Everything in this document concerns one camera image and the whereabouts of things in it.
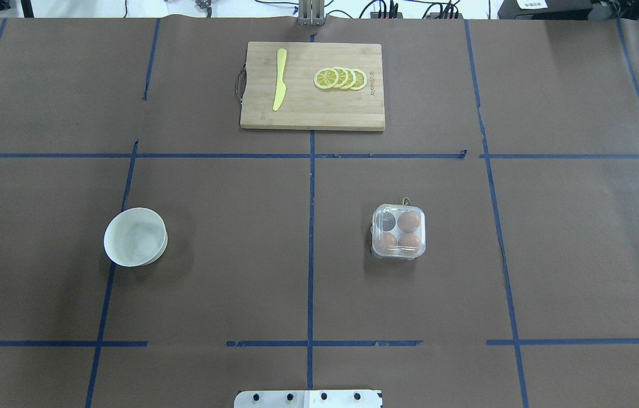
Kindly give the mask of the brown egg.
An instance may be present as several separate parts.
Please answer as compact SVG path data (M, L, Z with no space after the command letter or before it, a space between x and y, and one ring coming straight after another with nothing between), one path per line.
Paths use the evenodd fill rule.
M377 239L377 250L382 253L390 253L397 250L398 239L391 232L382 232Z
M417 253L421 248L421 238L415 233L402 234L399 237L398 246L403 252Z
M407 234L414 233L420 226L421 214L415 210L404 211L397 219L397 227Z

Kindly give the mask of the clear plastic egg box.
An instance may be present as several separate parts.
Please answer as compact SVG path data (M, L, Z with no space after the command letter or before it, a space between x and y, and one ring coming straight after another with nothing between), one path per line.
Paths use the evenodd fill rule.
M400 235L405 234L397 227L397 219L404 211L415 210L421 214L421 226L414 233L421 238L421 248L417 253L406 253L397 247L396 251L390 253L382 253L377 250L376 244L379 235L382 232L391 232L399 240ZM395 259L403 261L413 261L416 258L422 256L427 248L427 234L426 234L426 217L425 212L417 206L412 206L409 197L403 197L400 204L384 203L374 210L371 217L370 225L370 251L377 258L381 259Z

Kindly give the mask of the white round bowl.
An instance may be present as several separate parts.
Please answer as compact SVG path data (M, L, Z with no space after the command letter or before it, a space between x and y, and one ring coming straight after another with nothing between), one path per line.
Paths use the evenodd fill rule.
M122 267L146 266L158 260L168 245L164 219L146 207L120 212L104 232L104 250Z

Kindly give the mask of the wooden cutting board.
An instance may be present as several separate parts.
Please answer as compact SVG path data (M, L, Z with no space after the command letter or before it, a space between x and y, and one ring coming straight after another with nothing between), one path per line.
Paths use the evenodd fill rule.
M276 50L287 50L281 108L274 112ZM363 70L363 90L319 90L323 68ZM251 41L245 60L240 126L244 129L307 131L385 130L384 62L380 44Z

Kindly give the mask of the yellow plastic knife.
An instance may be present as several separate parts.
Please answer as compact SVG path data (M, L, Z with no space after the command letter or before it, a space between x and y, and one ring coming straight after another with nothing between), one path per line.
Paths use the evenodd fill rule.
M284 75L286 69L287 54L288 53L285 48L276 50L276 83L274 101L272 104L272 110L274 112L278 111L281 108L282 103L285 100L287 86L284 82Z

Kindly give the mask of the yellow lemon slice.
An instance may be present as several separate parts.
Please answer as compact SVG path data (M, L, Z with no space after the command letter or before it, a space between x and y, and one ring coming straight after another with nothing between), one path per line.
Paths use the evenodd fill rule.
M315 87L319 90L330 90L339 83L340 75L335 68L323 68L318 70L313 78Z
M356 73L352 68L345 68L344 72L346 73L345 80L340 86L341 90L350 90L353 88L354 83L356 82Z
M337 81L333 88L342 88L346 85L350 73L345 67L333 67L333 70L337 73Z
M353 90L353 91L363 90L363 88L367 85L366 73L363 72L363 70L359 70L356 68L353 68L351 70L351 73L353 75L354 81L351 87L349 88L349 90Z

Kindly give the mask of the black monitor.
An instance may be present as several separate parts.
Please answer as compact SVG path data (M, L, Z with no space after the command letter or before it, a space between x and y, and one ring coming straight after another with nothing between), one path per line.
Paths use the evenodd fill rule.
M639 20L639 1L503 1L499 20Z

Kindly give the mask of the aluminium frame post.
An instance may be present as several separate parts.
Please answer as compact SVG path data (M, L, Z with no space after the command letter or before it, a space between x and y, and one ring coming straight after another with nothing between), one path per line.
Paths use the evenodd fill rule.
M299 26L324 26L326 23L325 1L323 0L299 0L298 24Z

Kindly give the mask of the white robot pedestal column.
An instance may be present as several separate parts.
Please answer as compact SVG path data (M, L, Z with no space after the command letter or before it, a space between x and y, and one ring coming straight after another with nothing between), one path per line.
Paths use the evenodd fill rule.
M247 390L239 392L234 407L383 407L380 390Z

